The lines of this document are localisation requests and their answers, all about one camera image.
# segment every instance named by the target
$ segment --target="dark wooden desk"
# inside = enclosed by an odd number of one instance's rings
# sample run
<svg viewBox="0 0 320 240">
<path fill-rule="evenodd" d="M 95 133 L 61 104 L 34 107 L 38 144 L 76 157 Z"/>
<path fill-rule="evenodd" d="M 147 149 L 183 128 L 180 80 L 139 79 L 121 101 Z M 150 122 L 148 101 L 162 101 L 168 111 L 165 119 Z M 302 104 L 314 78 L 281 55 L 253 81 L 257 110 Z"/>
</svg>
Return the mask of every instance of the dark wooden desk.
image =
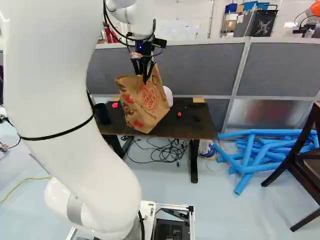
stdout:
<svg viewBox="0 0 320 240">
<path fill-rule="evenodd" d="M 314 124 L 317 131 L 317 137 L 320 140 L 320 104 L 317 102 L 313 104 L 303 130 L 288 156 L 280 166 L 261 183 L 262 187 L 269 186 L 285 170 L 289 170 L 304 189 L 320 205 L 320 148 L 315 148 L 299 154 Z M 319 216 L 320 208 L 297 222 L 290 230 L 295 232 Z"/>
<path fill-rule="evenodd" d="M 114 101 L 106 103 L 111 124 L 102 125 L 97 120 L 97 125 L 103 138 L 121 158 L 125 156 L 133 137 L 128 138 L 124 146 L 121 147 L 117 135 L 190 139 L 189 159 L 191 182 L 197 183 L 199 141 L 201 139 L 213 140 L 217 132 L 212 122 L 208 105 L 205 102 L 194 103 L 192 98 L 184 97 L 174 98 L 173 102 L 173 106 L 167 115 L 148 134 L 127 126 L 122 105 L 119 103 L 118 107 L 113 108 L 112 104 L 115 103 Z"/>
</svg>

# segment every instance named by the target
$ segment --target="gray floor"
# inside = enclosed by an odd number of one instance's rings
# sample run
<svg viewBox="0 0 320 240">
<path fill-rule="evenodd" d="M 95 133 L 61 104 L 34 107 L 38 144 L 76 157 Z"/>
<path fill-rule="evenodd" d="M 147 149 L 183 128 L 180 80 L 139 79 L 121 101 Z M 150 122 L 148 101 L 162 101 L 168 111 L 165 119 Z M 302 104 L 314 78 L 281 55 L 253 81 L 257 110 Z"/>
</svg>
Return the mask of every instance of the gray floor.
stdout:
<svg viewBox="0 0 320 240">
<path fill-rule="evenodd" d="M 0 141 L 13 145 L 15 130 L 0 124 Z M 165 139 L 152 140 L 162 144 Z M 146 147 L 145 139 L 139 142 Z M 231 144 L 224 143 L 229 151 Z M 27 177 L 44 177 L 46 172 L 28 155 L 22 143 L 4 155 L 0 153 L 0 199 Z M 132 146 L 129 155 L 139 162 L 148 161 L 150 152 Z M 262 188 L 270 172 L 257 173 L 241 196 L 233 189 L 239 176 L 228 175 L 225 163 L 199 158 L 199 182 L 190 183 L 188 152 L 176 164 L 126 163 L 137 175 L 143 199 L 167 204 L 195 206 L 197 240 L 301 240 L 319 239 L 320 218 L 292 233 L 289 227 L 317 209 L 317 204 L 289 174 Z M 46 207 L 43 191 L 47 180 L 24 183 L 0 204 L 0 239 L 64 240 L 71 224 Z"/>
</svg>

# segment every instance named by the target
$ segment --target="gray partition panel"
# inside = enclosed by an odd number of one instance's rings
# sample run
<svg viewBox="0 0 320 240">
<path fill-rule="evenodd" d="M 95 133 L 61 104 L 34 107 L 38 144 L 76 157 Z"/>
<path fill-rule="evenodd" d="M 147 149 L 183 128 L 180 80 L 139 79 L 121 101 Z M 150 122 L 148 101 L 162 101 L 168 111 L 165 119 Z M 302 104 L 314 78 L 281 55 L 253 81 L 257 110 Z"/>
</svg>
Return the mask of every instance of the gray partition panel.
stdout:
<svg viewBox="0 0 320 240">
<path fill-rule="evenodd" d="M 175 95 L 231 95 L 243 47 L 244 43 L 168 46 L 155 60 L 163 85 Z M 92 94 L 118 94 L 115 78 L 123 74 L 134 74 L 126 48 L 96 49 L 88 67 L 88 88 Z"/>
<path fill-rule="evenodd" d="M 119 94 L 115 80 L 124 74 L 135 74 L 126 48 L 96 49 L 87 71 L 87 86 L 92 94 Z"/>
<path fill-rule="evenodd" d="M 218 132 L 221 132 L 224 124 L 229 100 L 228 99 L 206 99 L 205 102 L 209 106 L 210 115 L 215 128 Z"/>
<path fill-rule="evenodd" d="M 319 55 L 319 44 L 252 43 L 237 95 L 314 97 Z"/>
<path fill-rule="evenodd" d="M 244 43 L 168 46 L 155 57 L 176 95 L 231 95 Z"/>
</svg>

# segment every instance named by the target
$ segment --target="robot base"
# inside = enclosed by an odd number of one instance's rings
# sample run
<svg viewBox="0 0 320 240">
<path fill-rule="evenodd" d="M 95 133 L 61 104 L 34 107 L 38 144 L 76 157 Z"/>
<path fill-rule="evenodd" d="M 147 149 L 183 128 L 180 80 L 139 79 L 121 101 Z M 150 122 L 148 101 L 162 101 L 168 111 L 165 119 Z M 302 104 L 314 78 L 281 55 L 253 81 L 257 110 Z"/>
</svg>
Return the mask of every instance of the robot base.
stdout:
<svg viewBox="0 0 320 240">
<path fill-rule="evenodd" d="M 144 218 L 145 240 L 195 240 L 194 206 L 141 201 L 140 212 Z M 77 232 L 73 227 L 65 240 L 92 240 L 80 237 Z"/>
</svg>

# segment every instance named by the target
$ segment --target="brown paper bag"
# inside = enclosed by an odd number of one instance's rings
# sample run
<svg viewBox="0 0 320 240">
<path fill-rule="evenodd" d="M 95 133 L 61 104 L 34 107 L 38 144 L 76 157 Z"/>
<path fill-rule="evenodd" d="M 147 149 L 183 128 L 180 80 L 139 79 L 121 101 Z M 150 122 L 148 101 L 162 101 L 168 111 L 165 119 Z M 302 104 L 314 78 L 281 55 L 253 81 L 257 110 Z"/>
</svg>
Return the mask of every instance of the brown paper bag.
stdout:
<svg viewBox="0 0 320 240">
<path fill-rule="evenodd" d="M 148 134 L 170 110 L 157 64 L 144 84 L 141 75 L 119 76 L 116 84 L 126 124 Z"/>
</svg>

